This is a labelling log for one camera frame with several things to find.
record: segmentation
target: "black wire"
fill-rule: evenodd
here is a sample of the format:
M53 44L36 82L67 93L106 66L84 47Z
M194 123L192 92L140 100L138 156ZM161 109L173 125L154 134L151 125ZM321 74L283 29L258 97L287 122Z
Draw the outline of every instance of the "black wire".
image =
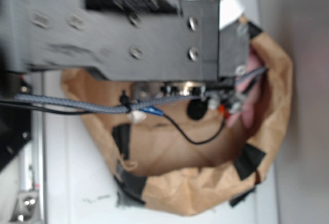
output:
M249 85L246 87L246 89L242 92L243 95L247 96L251 90L254 88L254 86L256 85L256 83L258 83L258 81L261 79L261 76L256 76L254 77L251 82L249 83Z
M88 111L75 111L75 112L67 112L67 111L59 111L55 109L49 109L45 107L37 107L33 105L26 105L26 104L18 104L18 103L12 103L12 102L3 102L0 101L0 106L2 107L11 107L11 108L19 108L19 109L27 109L27 110L33 110L33 111L41 111L56 115L68 115L68 116L75 116L75 115L88 115L92 114Z
M170 118L168 115L164 114L163 117L165 117L167 120L169 120L177 129L178 131L184 136L184 138L189 142L192 143L194 145L203 145L206 143L211 142L212 140L214 140L216 137L218 137L221 132L223 131L224 127L225 127L225 118L223 117L221 126L219 128L219 130L216 132L216 134L214 136L212 136L211 138L205 140L205 141L201 141L201 142L195 142L193 140L191 140L185 133L184 131L180 128L180 126L172 119Z

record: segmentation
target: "blue connector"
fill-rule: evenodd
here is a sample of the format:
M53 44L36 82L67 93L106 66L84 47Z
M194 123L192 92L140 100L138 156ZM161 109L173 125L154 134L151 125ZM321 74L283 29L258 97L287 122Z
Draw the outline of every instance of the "blue connector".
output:
M152 114L152 115L156 115L156 116L163 116L163 112L155 107L146 107L146 108L142 108L140 109L141 111L147 113L147 114Z

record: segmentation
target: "pink object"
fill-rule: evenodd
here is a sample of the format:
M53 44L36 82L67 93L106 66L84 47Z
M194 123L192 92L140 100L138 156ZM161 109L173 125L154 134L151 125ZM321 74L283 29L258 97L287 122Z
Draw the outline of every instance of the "pink object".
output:
M260 66L262 66L261 59L251 49L247 63L247 72L255 70ZM251 79L241 83L235 88L235 90L238 92L243 92L245 88L249 85L250 81ZM242 111L231 115L226 122L226 126L228 128L232 127L235 124L235 122L239 119L239 117L241 117L244 127L247 129L251 128L254 123L254 105L260 98L260 95L261 95L261 81L259 81L255 85L255 87L250 91L249 96L247 97L245 103L242 106Z

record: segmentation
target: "black round object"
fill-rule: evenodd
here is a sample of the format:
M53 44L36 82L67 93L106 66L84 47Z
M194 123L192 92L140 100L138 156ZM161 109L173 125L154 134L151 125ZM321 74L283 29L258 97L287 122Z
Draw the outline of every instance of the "black round object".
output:
M202 119L208 110L208 100L192 100L187 108L187 115L192 120Z

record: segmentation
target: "tape strip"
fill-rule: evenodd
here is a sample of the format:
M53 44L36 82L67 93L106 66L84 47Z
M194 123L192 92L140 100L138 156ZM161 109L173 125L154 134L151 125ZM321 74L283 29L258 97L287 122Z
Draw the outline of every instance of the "tape strip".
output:
M221 0L220 30L237 21L244 11L245 8L240 0Z

